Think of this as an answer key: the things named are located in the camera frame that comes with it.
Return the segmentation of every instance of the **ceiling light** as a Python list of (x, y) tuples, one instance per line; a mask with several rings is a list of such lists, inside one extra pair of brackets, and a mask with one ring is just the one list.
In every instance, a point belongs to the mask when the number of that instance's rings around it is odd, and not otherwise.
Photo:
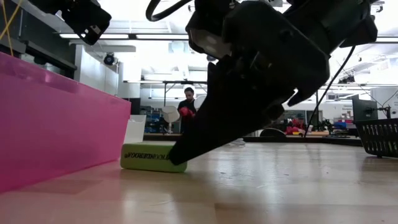
[(154, 84), (154, 83), (163, 83), (163, 81), (127, 81), (128, 83), (150, 83), (150, 84)]
[(397, 43), (398, 37), (378, 37), (376, 43)]
[(344, 83), (344, 84), (338, 84), (338, 83), (334, 83), (334, 84), (331, 84), (331, 86), (338, 86), (338, 87), (343, 87), (343, 86), (345, 86), (345, 87), (357, 87), (357, 86), (361, 86), (361, 87), (364, 87), (364, 86), (371, 86), (371, 87), (397, 87), (398, 85), (395, 85), (395, 84), (377, 84), (377, 83)]
[(148, 97), (150, 100), (182, 100), (185, 99), (185, 97)]
[(187, 34), (137, 34), (137, 39), (188, 40)]
[[(80, 37), (77, 34), (60, 34), (61, 38), (65, 39), (79, 39)], [(100, 39), (128, 39), (129, 35), (128, 34), (103, 34)]]
[(347, 96), (342, 96), (342, 97), (339, 97), (338, 99), (347, 99), (347, 98), (350, 98), (350, 97), (353, 97), (353, 96), (356, 96), (356, 95), (358, 95), (358, 93), (353, 93), (353, 94), (350, 94), (350, 95), (347, 95)]
[(290, 5), (283, 5), (282, 7), (274, 7), (274, 9), (280, 13), (284, 13), (289, 7)]

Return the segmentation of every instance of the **green sponge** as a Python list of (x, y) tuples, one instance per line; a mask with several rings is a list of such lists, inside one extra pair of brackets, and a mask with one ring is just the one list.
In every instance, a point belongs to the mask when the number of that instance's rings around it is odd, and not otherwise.
[(175, 166), (169, 160), (169, 152), (172, 147), (149, 144), (124, 144), (120, 166), (124, 169), (184, 172), (187, 169), (187, 162)]

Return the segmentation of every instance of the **red object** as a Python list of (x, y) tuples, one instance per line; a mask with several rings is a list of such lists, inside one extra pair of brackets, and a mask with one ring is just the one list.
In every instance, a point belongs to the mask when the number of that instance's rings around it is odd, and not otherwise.
[(293, 127), (303, 129), (303, 121), (299, 119), (293, 119)]
[(352, 119), (340, 119), (337, 122), (343, 122), (343, 123), (347, 123), (347, 124), (352, 124), (353, 120)]
[(193, 117), (193, 115), (194, 115), (192, 110), (188, 109), (187, 107), (181, 108), (180, 114), (181, 114), (181, 116), (183, 116), (185, 118), (190, 118), (190, 117)]
[(297, 127), (287, 127), (286, 134), (293, 134), (294, 132), (300, 132), (300, 129)]

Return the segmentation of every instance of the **ceiling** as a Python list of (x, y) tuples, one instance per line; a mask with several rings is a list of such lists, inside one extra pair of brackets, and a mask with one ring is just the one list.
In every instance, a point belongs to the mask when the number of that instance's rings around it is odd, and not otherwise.
[[(149, 22), (145, 17), (146, 7), (149, 0), (98, 0), (101, 7), (109, 12), (113, 19), (106, 31), (108, 34), (126, 34), (126, 33), (154, 33), (154, 34), (186, 34), (185, 25), (192, 15), (188, 5), (182, 7), (169, 17), (159, 22)], [(155, 13), (162, 11), (177, 0), (162, 0)], [(375, 12), (376, 25), (379, 29), (379, 36), (398, 36), (398, 8), (397, 0), (383, 0), (382, 12)], [(40, 12), (32, 5), (24, 1), (22, 7), (40, 20), (53, 27), (58, 33), (72, 33), (71, 29), (61, 20), (61, 14), (56, 16)], [(289, 7), (284, 0), (283, 7), (276, 7), (278, 11), (283, 12)], [(72, 43), (82, 44), (80, 40), (71, 40)], [(206, 80), (207, 60), (206, 55), (193, 52), (187, 47), (186, 42), (178, 41), (177, 45), (183, 45), (183, 50), (179, 50), (171, 41), (138, 41), (138, 40), (100, 40), (93, 47), (87, 47), (95, 57), (103, 57), (106, 46), (125, 47), (135, 46), (134, 50), (120, 50), (116, 56), (124, 63), (137, 63), (142, 67), (142, 75), (146, 80), (170, 80), (188, 78), (189, 80)], [(347, 56), (349, 49), (337, 49), (331, 59), (331, 73), (335, 73)], [(353, 57), (345, 66), (344, 72), (340, 77), (359, 75), (370, 77), (372, 68), (379, 66), (389, 58), (398, 57), (397, 44), (369, 44), (358, 46)], [(371, 78), (367, 82), (380, 83), (385, 80)]]

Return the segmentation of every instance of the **wooden floor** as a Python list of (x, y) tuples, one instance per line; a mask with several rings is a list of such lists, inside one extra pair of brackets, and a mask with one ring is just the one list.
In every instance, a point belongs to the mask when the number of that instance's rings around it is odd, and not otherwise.
[(398, 160), (255, 143), (217, 149), (184, 174), (114, 162), (0, 195), (0, 223), (396, 224)]

